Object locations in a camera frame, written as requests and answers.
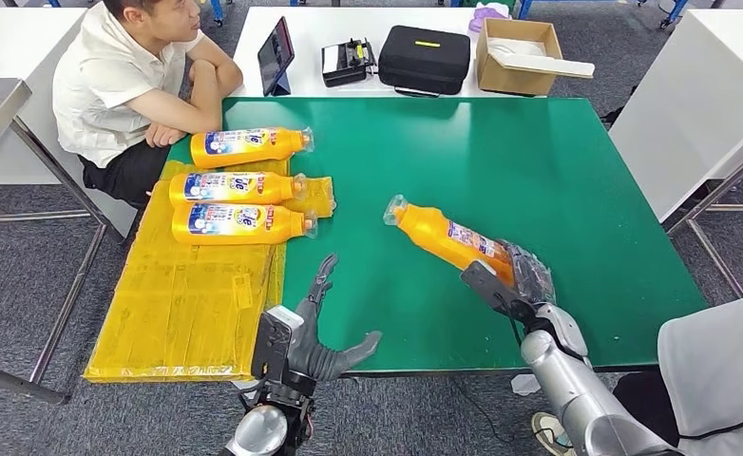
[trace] blue chair leg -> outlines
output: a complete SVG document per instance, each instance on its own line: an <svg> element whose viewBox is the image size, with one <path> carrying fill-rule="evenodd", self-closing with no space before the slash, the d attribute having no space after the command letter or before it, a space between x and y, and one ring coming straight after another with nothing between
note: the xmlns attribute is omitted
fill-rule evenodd
<svg viewBox="0 0 743 456"><path fill-rule="evenodd" d="M220 0L212 0L212 12L215 15L215 23L219 26L223 25L223 9L220 8Z"/></svg>
<svg viewBox="0 0 743 456"><path fill-rule="evenodd" d="M675 0L674 7L671 8L671 13L669 13L668 17L666 17L662 20L662 22L659 23L659 28L665 30L665 28L673 24L676 21L677 17L679 17L682 9L685 8L685 5L687 4L688 0Z"/></svg>
<svg viewBox="0 0 743 456"><path fill-rule="evenodd" d="M521 21L528 17L528 10L531 9L531 3L534 0L523 0L520 2L520 12L517 14L517 19Z"/></svg>
<svg viewBox="0 0 743 456"><path fill-rule="evenodd" d="M685 8L685 5L687 5L688 0L676 0L676 4L674 5L674 8L671 9L671 14L668 14L668 20L672 23L679 17L679 14L682 12L682 9Z"/></svg>

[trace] purple object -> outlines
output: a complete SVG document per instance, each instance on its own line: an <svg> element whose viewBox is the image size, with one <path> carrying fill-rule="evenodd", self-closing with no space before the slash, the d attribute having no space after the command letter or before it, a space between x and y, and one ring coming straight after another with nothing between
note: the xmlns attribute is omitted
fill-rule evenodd
<svg viewBox="0 0 743 456"><path fill-rule="evenodd" d="M472 19L469 21L469 31L479 33L481 28L484 26L484 19L487 17L494 17L496 19L508 19L493 8L476 8L475 12L472 13Z"/></svg>

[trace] gray carpet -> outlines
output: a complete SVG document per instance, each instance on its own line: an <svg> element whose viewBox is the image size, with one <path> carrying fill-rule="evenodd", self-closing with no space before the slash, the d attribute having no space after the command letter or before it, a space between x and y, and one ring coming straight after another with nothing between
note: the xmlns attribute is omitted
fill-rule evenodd
<svg viewBox="0 0 743 456"><path fill-rule="evenodd" d="M87 5L86 0L64 3ZM329 0L310 3L326 6ZM429 0L344 4L432 6ZM239 1L224 5L225 24L217 28L211 10L204 7L204 31L230 54L247 8ZM655 30L662 16L652 2L643 8L631 3L536 3L531 19L555 24L565 56L594 62L597 68L592 81L560 79L552 95L588 98L600 114L625 103L668 36ZM743 184L729 200L743 200ZM0 187L0 213L74 206L61 188ZM701 222L743 277L743 215L709 214ZM1 369L29 373L93 231L90 220L83 219L0 224ZM690 233L677 236L674 244L711 304L733 299ZM240 406L230 384L90 385L80 378L126 251L127 246L104 241L47 372L46 384L71 391L72 401L53 407L0 390L0 455L208 455L217 453L234 431ZM612 383L616 377L604 378ZM324 384L316 394L315 438L300 454L543 454L528 425L533 412L548 410L540 394L514 395L509 374L454 378L457 386L446 377ZM497 436L459 387L484 408Z"/></svg>

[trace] white table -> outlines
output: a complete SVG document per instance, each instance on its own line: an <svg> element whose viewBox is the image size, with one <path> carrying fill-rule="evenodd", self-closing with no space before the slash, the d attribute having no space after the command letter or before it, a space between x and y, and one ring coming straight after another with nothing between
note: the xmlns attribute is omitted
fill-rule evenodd
<svg viewBox="0 0 743 456"><path fill-rule="evenodd" d="M246 16L235 62L243 71L244 83L232 96L261 97L257 52L279 18L285 16L295 58L288 67L291 96L294 97L392 97L393 87L383 85L377 76L362 83L326 87L321 79L321 49L346 43L351 38L367 38L379 57L393 26L410 26L467 34L472 9L468 8L263 8L251 7ZM478 88L475 75L476 38L470 43L470 62L460 97L507 96Z"/></svg>
<svg viewBox="0 0 743 456"><path fill-rule="evenodd" d="M109 221L110 235L127 236L137 211L99 190L84 187L83 167L58 144L52 113L52 76L80 29L85 8L0 8L0 78L24 81L32 96L19 118L78 183ZM12 131L0 137L0 184L59 183Z"/></svg>
<svg viewBox="0 0 743 456"><path fill-rule="evenodd" d="M660 220L743 162L743 10L689 9L609 136Z"/></svg>

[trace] black case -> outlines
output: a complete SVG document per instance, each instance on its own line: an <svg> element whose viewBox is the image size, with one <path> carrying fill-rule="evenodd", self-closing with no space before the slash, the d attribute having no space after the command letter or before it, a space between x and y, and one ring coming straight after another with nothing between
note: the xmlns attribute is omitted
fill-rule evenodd
<svg viewBox="0 0 743 456"><path fill-rule="evenodd" d="M394 26L378 60L380 82L455 95L469 69L469 37L458 33Z"/></svg>

